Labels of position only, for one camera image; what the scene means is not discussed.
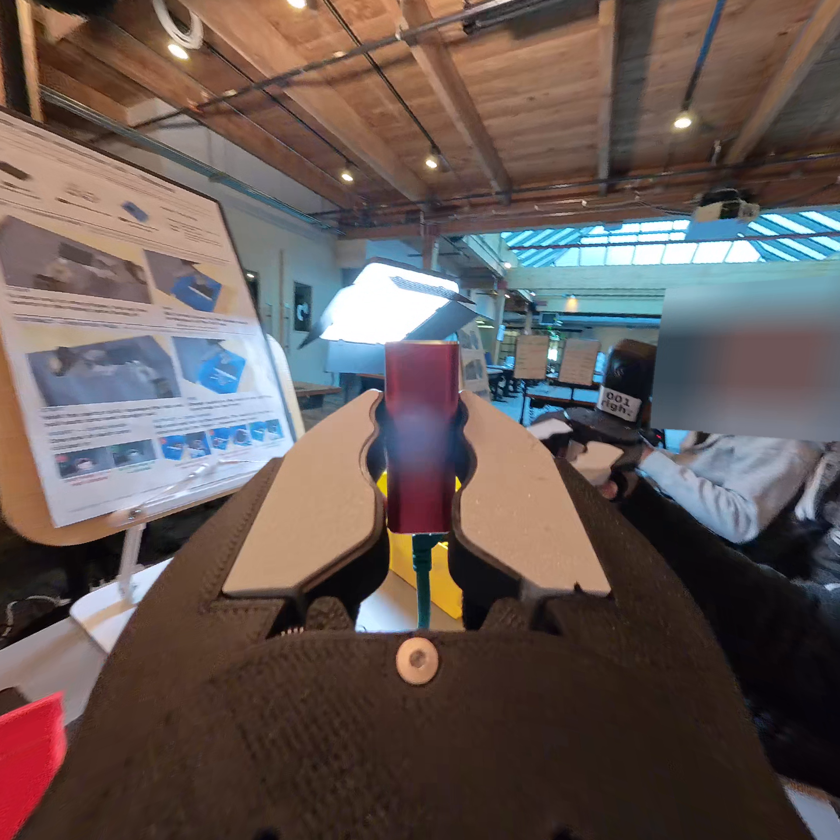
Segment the red plastic bin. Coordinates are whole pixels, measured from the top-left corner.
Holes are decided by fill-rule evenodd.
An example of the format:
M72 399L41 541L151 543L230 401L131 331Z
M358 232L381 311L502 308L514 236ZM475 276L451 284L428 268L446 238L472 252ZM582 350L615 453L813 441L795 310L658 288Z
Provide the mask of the red plastic bin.
M27 700L1 692L1 838L14 838L42 800L67 753L64 697Z

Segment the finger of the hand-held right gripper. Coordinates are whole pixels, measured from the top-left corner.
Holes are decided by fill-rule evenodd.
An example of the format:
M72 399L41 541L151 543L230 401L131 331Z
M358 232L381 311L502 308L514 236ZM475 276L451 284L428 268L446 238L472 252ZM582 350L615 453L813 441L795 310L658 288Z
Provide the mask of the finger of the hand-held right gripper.
M611 480L615 465L623 456L622 448L589 442L579 453L579 473L594 487L601 487Z
M574 430L560 417L548 417L527 427L554 459L575 459Z

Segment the ceiling projector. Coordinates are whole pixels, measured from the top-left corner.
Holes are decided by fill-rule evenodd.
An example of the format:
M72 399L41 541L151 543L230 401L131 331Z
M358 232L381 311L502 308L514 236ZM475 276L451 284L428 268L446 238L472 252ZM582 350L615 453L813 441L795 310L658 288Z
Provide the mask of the ceiling projector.
M760 205L747 201L738 189L722 188L700 196L691 220L696 224L748 224L758 219L760 213Z

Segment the instruction sheet stand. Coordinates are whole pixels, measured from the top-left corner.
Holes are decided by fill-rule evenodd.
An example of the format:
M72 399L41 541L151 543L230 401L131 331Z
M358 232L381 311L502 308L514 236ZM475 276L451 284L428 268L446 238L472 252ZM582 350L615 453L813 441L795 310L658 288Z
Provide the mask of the instruction sheet stand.
M149 522L226 497L304 434L216 200L1 118L2 514L54 547L122 537L70 616L105 652L166 562Z
M560 357L559 382L568 386L592 386L601 349L601 342L596 340L566 339Z
M461 392L472 392L486 402L491 401L487 358L476 321L458 330L459 386Z
M543 381L547 375L550 337L521 334L517 337L513 377L520 381Z

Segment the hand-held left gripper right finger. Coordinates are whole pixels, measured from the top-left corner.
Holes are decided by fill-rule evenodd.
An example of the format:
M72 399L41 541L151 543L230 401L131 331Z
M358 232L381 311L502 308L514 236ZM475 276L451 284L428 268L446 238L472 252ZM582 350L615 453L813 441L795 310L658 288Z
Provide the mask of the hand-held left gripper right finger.
M453 526L468 551L520 584L525 596L611 586L564 479L543 443L476 394L462 391L469 473Z

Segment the studio light panel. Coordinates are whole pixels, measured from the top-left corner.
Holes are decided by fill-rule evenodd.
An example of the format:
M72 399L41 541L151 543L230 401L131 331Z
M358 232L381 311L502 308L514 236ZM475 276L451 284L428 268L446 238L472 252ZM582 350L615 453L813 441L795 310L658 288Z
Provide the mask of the studio light panel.
M336 293L299 349L324 343L329 373L383 376L388 343L446 340L476 315L455 279L372 258Z

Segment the person's right forearm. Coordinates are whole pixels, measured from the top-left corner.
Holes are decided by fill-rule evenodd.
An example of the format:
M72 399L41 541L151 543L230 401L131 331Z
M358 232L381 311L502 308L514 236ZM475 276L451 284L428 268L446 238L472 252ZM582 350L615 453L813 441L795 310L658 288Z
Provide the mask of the person's right forearm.
M752 562L643 479L618 507L707 619L773 768L837 800L838 590Z

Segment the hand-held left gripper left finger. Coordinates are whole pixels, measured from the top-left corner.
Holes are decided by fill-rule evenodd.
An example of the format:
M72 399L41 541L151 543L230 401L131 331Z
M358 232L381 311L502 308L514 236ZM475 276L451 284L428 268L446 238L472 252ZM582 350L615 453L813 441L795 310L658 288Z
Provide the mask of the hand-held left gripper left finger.
M369 390L321 420L287 452L222 592L300 600L384 531L384 498L368 454L383 393Z

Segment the yellow plastic bin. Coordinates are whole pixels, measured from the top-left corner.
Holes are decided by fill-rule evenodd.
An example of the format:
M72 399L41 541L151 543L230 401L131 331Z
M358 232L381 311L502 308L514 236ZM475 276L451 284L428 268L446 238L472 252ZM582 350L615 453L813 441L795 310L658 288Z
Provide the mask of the yellow plastic bin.
M409 534L393 533L387 529L390 541L390 568L405 583L416 587L413 568L413 544ZM463 593L448 568L448 538L443 537L432 549L429 571L430 601L455 620L463 617Z

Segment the person's right hand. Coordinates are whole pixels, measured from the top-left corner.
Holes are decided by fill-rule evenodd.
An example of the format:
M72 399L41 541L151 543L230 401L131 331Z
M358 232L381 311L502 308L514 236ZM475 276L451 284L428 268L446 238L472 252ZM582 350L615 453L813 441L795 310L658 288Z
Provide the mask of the person's right hand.
M612 502L620 502L628 498L639 481L639 468L651 452L651 449L646 449L632 458L629 455L620 458L619 469L615 469L598 487L601 495Z

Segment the red metal ethernet switch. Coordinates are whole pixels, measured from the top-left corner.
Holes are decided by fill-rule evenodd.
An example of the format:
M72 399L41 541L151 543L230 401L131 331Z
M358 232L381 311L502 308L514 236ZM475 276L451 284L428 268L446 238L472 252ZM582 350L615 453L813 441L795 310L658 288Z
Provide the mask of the red metal ethernet switch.
M387 525L393 533L449 530L456 474L459 347L445 341L385 346Z

